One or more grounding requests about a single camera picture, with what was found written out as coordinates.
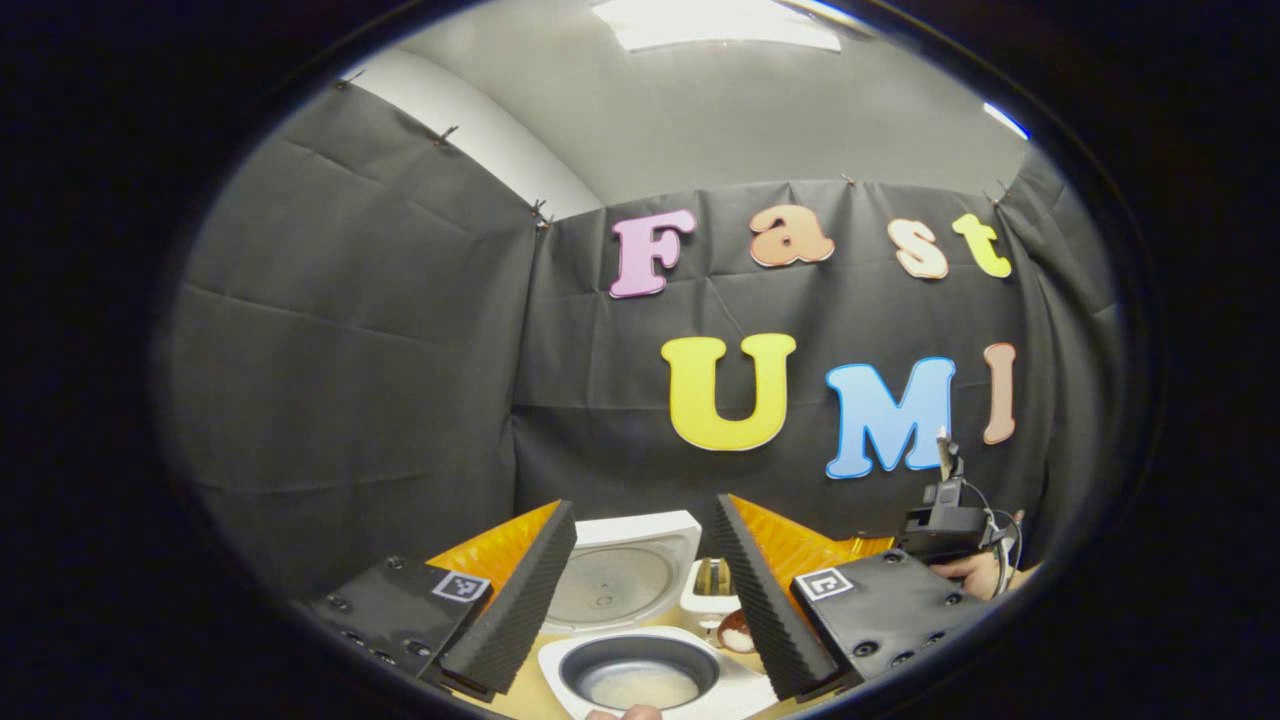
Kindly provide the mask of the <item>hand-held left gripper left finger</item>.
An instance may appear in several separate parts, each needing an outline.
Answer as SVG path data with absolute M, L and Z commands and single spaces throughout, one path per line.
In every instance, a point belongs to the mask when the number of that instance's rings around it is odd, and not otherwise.
M 515 683 L 576 542 L 573 505 L 557 500 L 430 559 L 388 556 L 307 611 L 403 676 L 490 701 Z

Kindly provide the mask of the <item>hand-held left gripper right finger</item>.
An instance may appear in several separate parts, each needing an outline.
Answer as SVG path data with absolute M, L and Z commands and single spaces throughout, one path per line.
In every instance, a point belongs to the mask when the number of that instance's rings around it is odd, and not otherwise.
M 714 530 L 774 694 L 809 701 L 927 659 L 991 610 L 896 550 L 849 557 L 831 539 L 736 495 Z

